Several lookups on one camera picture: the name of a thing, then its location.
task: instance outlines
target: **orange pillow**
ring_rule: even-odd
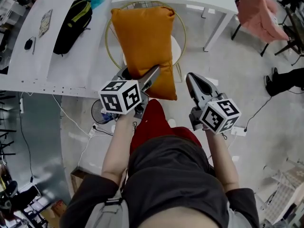
[[[154,65],[160,65],[160,76],[146,93],[153,98],[177,100],[171,52],[174,10],[152,7],[112,9],[111,13],[130,75],[139,79]]]

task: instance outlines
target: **pink chair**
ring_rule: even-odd
[[[279,27],[276,21],[276,3],[272,0],[236,0],[238,20],[240,25],[232,36],[236,36],[241,25],[253,35],[266,42],[261,52],[263,56],[269,43],[274,40],[289,40],[286,33]]]

